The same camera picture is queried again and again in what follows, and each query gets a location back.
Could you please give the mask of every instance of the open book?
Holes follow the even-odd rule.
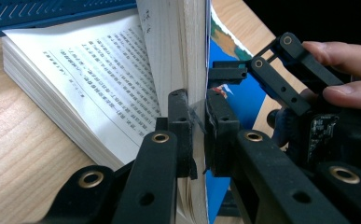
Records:
[[[169,92],[185,88],[204,120],[206,1],[137,1],[128,9],[42,29],[7,30],[8,75],[96,163],[132,161]],[[177,223],[207,223],[203,137],[197,180],[178,180]]]

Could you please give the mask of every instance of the dark blue object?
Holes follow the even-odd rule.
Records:
[[[7,29],[46,27],[134,7],[135,0],[2,0],[0,36]]]

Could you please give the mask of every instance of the mounting hole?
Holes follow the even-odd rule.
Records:
[[[293,198],[299,203],[310,203],[312,201],[311,197],[303,191],[295,192]]]
[[[154,194],[147,192],[140,196],[139,204],[142,206],[148,206],[154,202],[154,199]]]
[[[348,184],[358,184],[360,183],[360,177],[353,173],[352,171],[341,167],[341,166],[331,166],[328,168],[329,172],[338,180],[348,183]]]
[[[99,171],[88,171],[78,179],[78,185],[83,189],[98,186],[104,180],[104,174]]]
[[[252,142],[260,142],[262,141],[262,136],[258,133],[245,133],[244,137]]]
[[[291,42],[293,42],[293,39],[290,36],[285,36],[285,38],[283,39],[283,42],[286,45],[289,45],[289,44],[291,44]]]
[[[257,68],[262,67],[262,64],[263,64],[263,62],[262,62],[261,60],[257,60],[257,61],[256,61],[256,67],[257,67]]]
[[[156,133],[152,136],[152,140],[156,143],[164,143],[169,140],[169,135],[165,133]]]

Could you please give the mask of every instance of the fingernail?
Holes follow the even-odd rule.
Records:
[[[343,86],[329,86],[326,88],[328,91],[336,91],[336,92],[339,92],[341,94],[350,94],[352,92],[354,92],[354,89],[350,86],[346,86],[346,85],[343,85]]]
[[[304,41],[302,44],[315,46],[318,49],[325,49],[326,43],[317,42],[317,41]]]

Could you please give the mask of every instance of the wooden table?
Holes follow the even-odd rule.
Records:
[[[219,18],[253,54],[274,38],[242,0],[213,1]],[[256,129],[271,133],[266,100]],[[3,70],[0,39],[0,223],[36,222],[67,179],[93,161]]]

